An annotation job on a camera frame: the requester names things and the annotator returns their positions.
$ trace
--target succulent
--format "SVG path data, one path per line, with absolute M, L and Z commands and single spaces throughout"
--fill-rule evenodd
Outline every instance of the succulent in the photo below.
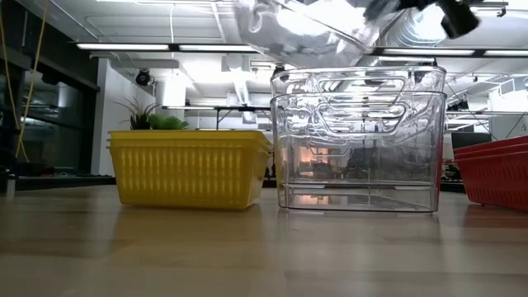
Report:
M 138 102 L 137 98 L 134 101 L 125 99 L 130 105 L 123 104 L 121 102 L 115 102 L 115 104 L 121 105 L 130 111 L 130 129 L 131 130 L 150 130 L 149 117 L 153 112 L 154 108 L 158 107 L 159 104 L 152 103 L 146 107 Z
M 154 130 L 185 130 L 189 125 L 175 116 L 164 118 L 162 115 L 150 115 L 148 121 Z

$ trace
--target glass wall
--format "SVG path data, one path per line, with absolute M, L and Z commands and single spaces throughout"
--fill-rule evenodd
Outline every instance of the glass wall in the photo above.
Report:
M 28 104 L 32 74 L 26 72 L 22 113 Z M 23 135 L 31 163 L 53 168 L 52 175 L 88 173 L 92 151 L 94 98 L 37 73 Z
M 14 137 L 17 132 L 17 126 L 14 122 L 11 99 L 9 98 L 9 92 L 7 91 L 5 69 L 3 67 L 0 69 L 0 149 L 2 150 L 2 156 L 4 156 L 4 154 L 11 154 L 15 142 Z M 18 78 L 11 76 L 15 106 L 17 105 L 17 88 L 20 82 L 17 79 Z

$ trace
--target red plastic bin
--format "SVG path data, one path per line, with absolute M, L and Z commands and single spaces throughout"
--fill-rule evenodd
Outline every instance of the red plastic bin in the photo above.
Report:
M 455 151 L 470 201 L 528 210 L 528 137 Z
M 512 139 L 503 139 L 503 140 L 493 141 L 493 142 L 486 143 L 486 144 L 476 144 L 476 145 L 471 145 L 465 148 L 457 148 L 455 149 L 455 154 L 471 153 L 471 152 L 476 152 L 476 151 L 485 150 L 485 149 L 500 149 L 500 148 L 505 148 L 507 146 L 518 145 L 518 144 L 528 144 L 528 136 L 515 137 Z

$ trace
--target wooden table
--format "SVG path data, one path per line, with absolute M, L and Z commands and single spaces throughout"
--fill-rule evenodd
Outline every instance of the wooden table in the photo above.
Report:
M 528 214 L 121 206 L 114 186 L 0 200 L 0 296 L 528 296 Z

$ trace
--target clear plastic bin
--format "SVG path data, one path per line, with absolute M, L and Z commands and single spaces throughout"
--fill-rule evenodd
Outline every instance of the clear plastic bin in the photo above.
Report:
M 399 0 L 237 0 L 242 40 L 300 68 L 353 65 Z
M 440 92 L 274 98 L 280 206 L 436 211 L 445 107 Z
M 295 69 L 271 78 L 273 96 L 304 92 L 442 92 L 446 70 L 401 66 Z

